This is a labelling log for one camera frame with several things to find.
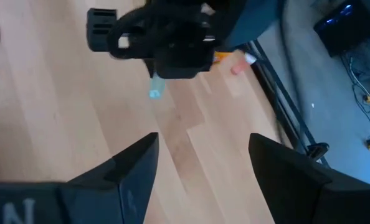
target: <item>wooden floor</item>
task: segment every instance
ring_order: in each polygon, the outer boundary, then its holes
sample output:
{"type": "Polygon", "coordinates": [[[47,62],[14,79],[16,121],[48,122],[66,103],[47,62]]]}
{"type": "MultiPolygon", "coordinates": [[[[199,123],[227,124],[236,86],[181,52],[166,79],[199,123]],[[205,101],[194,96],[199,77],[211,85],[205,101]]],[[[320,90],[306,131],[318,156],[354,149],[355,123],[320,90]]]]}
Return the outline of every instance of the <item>wooden floor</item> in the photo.
{"type": "Polygon", "coordinates": [[[277,139],[272,109],[238,55],[148,98],[140,60],[91,53],[90,7],[120,15],[142,1],[0,0],[0,180],[69,180],[160,133],[145,223],[273,223],[249,134],[277,139]]]}

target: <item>black metal frame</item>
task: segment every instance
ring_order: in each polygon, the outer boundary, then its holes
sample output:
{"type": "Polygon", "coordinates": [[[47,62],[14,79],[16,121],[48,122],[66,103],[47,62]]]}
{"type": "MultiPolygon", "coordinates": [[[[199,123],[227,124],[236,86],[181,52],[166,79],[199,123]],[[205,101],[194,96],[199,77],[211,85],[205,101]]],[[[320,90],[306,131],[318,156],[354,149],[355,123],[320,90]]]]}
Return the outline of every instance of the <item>black metal frame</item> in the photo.
{"type": "MultiPolygon", "coordinates": [[[[305,142],[303,142],[303,138],[298,135],[298,131],[296,129],[295,121],[293,121],[288,112],[294,114],[296,118],[296,122],[302,127],[302,134],[305,134],[306,140],[308,141],[308,145],[316,145],[316,141],[308,129],[305,121],[301,117],[299,110],[297,109],[296,105],[294,104],[292,98],[290,97],[289,93],[286,91],[285,86],[283,85],[282,81],[280,80],[278,74],[276,73],[275,69],[273,68],[272,64],[270,63],[267,55],[265,54],[263,48],[259,44],[257,40],[253,41],[253,44],[247,43],[239,48],[243,51],[248,52],[252,55],[261,55],[262,58],[257,60],[257,63],[252,65],[252,69],[255,72],[257,80],[259,81],[265,95],[267,96],[268,101],[270,102],[275,114],[277,115],[278,121],[280,122],[284,132],[286,133],[287,137],[290,140],[290,143],[295,149],[304,148],[304,151],[300,151],[302,154],[309,154],[308,146],[305,142]],[[285,101],[281,99],[277,99],[275,96],[275,85],[278,88],[278,91],[283,95],[285,101]],[[291,111],[287,111],[284,105],[288,105],[291,111]]],[[[320,158],[321,163],[325,167],[329,167],[329,164],[324,156],[320,158]]]]}

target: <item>pink object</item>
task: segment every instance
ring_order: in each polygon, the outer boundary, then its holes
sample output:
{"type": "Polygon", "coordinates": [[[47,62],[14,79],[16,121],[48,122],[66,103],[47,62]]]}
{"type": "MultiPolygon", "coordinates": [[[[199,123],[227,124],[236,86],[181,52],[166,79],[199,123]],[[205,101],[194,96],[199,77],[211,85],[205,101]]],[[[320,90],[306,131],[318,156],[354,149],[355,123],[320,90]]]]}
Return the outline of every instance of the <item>pink object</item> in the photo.
{"type": "Polygon", "coordinates": [[[238,64],[234,65],[232,68],[230,68],[230,72],[232,74],[237,75],[240,72],[243,72],[246,68],[249,68],[250,65],[245,60],[241,60],[238,64]]]}

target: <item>black plastic bracket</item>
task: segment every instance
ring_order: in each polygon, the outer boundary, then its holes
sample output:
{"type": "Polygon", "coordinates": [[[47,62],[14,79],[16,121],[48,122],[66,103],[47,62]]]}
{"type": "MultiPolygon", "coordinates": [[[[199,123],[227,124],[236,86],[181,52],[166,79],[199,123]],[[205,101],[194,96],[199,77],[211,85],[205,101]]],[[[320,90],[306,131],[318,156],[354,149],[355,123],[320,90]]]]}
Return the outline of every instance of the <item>black plastic bracket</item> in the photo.
{"type": "Polygon", "coordinates": [[[312,144],[307,146],[307,156],[314,161],[321,159],[329,151],[329,144],[325,142],[312,144]]]}
{"type": "Polygon", "coordinates": [[[117,20],[114,9],[91,8],[87,12],[87,42],[93,52],[108,52],[107,35],[117,20]]]}

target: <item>white letter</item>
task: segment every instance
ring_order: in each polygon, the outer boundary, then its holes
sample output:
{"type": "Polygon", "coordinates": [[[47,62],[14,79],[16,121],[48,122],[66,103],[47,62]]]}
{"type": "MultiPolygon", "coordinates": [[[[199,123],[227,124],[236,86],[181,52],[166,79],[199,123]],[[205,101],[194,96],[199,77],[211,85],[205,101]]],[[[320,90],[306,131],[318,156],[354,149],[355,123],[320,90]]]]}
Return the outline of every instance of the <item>white letter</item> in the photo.
{"type": "Polygon", "coordinates": [[[6,203],[4,205],[4,210],[3,210],[3,220],[4,224],[11,224],[11,223],[16,223],[16,224],[33,224],[34,222],[34,204],[35,200],[31,198],[27,198],[23,200],[23,205],[24,205],[24,219],[25,222],[23,222],[19,216],[16,213],[16,209],[13,203],[6,203]]]}

